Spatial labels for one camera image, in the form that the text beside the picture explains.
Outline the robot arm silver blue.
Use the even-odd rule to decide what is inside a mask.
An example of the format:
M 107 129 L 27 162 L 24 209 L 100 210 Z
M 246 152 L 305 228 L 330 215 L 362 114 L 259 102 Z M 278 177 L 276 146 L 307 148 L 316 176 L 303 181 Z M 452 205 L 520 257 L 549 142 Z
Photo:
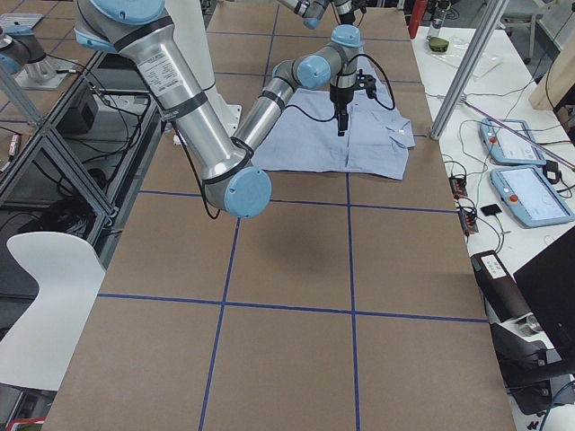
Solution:
M 351 24 L 356 21 L 356 11 L 362 14 L 367 12 L 365 1 L 352 0 L 278 0 L 278 3 L 285 6 L 294 14 L 304 20 L 304 26 L 310 30 L 316 29 L 324 13 L 332 9 L 338 24 Z
M 331 41 L 313 55 L 286 60 L 273 70 L 243 123 L 232 134 L 217 117 L 174 40 L 175 24 L 163 1 L 79 1 L 76 40 L 94 50 L 131 60 L 153 94 L 164 119 L 188 145 L 202 171 L 196 180 L 205 204 L 251 218 L 270 202 L 269 176 L 252 165 L 254 151 L 269 134 L 299 87 L 330 87 L 338 134 L 348 128 L 347 106 L 356 91 L 357 58 L 362 46 L 350 1 L 288 1 L 287 7 L 315 26 L 329 6 L 340 24 Z

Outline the third robot arm grey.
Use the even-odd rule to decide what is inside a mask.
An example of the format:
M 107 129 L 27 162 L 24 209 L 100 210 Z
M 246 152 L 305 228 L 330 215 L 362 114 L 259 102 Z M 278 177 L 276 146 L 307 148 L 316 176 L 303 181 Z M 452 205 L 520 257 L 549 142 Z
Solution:
M 56 89 L 68 69 L 51 60 L 34 31 L 25 25 L 1 28 L 1 65 L 24 89 Z

